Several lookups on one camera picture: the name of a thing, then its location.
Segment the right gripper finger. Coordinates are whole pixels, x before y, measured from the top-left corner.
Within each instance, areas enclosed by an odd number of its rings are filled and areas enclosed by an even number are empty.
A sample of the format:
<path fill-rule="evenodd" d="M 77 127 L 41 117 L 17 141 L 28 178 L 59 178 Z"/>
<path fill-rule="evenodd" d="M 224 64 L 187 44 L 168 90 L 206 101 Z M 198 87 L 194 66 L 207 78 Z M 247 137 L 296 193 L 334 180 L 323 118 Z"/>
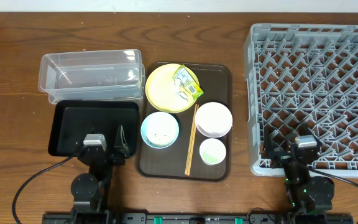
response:
<path fill-rule="evenodd" d="M 317 143 L 318 143 L 317 146 L 322 145 L 321 141 L 317 138 L 317 136 L 315 135 L 315 133 L 314 133 L 305 123 L 303 123 L 303 124 L 301 125 L 301 128 L 302 128 L 302 133 L 303 133 L 302 136 L 313 135 L 314 138 L 317 140 Z"/>
<path fill-rule="evenodd" d="M 272 156 L 274 154 L 274 146 L 270 137 L 270 132 L 267 128 L 264 129 L 264 153 L 266 156 Z"/>

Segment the light blue bowl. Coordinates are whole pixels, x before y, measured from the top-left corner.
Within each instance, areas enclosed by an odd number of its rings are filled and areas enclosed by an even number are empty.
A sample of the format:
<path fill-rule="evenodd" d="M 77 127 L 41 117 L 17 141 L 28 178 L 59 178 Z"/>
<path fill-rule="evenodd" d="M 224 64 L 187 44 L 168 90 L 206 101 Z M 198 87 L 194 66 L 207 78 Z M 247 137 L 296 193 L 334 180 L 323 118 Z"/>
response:
<path fill-rule="evenodd" d="M 140 133 L 143 142 L 154 149 L 164 149 L 171 146 L 179 135 L 180 128 L 177 119 L 166 112 L 149 114 L 142 122 Z"/>

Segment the small white green cup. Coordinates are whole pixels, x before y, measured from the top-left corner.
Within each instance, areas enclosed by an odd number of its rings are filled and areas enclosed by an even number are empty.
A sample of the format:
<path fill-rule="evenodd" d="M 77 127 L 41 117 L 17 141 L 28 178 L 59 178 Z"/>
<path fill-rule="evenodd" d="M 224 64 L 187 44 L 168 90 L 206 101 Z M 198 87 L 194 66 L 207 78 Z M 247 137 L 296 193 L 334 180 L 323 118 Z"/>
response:
<path fill-rule="evenodd" d="M 200 145 L 200 156 L 201 160 L 209 166 L 219 164 L 226 158 L 226 147 L 218 139 L 206 139 Z"/>

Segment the green snack wrapper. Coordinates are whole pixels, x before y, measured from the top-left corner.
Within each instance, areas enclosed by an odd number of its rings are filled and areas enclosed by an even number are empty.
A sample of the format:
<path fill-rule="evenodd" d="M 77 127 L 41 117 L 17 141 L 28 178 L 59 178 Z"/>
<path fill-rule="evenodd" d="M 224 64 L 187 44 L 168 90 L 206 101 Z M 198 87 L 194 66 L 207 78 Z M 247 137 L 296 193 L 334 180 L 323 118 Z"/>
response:
<path fill-rule="evenodd" d="M 175 93 L 186 101 L 197 100 L 204 94 L 204 91 L 195 82 L 191 73 L 184 65 L 180 65 L 173 74 L 173 83 L 176 90 Z"/>

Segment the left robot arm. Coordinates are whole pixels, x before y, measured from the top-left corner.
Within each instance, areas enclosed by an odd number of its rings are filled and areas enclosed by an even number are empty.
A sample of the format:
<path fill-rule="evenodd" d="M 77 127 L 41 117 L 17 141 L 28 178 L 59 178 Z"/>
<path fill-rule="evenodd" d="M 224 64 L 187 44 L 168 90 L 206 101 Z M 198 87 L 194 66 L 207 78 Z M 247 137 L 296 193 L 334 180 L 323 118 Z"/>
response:
<path fill-rule="evenodd" d="M 103 134 L 87 134 L 75 156 L 89 167 L 71 183 L 73 209 L 70 223 L 116 223 L 116 214 L 107 208 L 112 168 L 123 166 L 129 155 L 124 128 L 118 126 L 114 144 L 108 147 Z"/>

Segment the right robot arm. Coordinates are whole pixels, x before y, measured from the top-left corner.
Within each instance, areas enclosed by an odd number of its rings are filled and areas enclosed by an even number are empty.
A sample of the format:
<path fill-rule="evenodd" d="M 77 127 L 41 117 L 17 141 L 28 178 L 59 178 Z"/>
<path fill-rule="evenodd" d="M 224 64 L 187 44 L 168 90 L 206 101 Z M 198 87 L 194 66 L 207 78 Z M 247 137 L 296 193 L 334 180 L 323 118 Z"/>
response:
<path fill-rule="evenodd" d="M 292 204 L 280 223 L 327 223 L 326 211 L 331 210 L 334 182 L 328 177 L 310 176 L 307 165 L 318 158 L 321 141 L 305 126 L 302 135 L 286 149 L 275 150 L 269 131 L 264 131 L 264 151 L 271 168 L 282 168 L 285 187 Z"/>

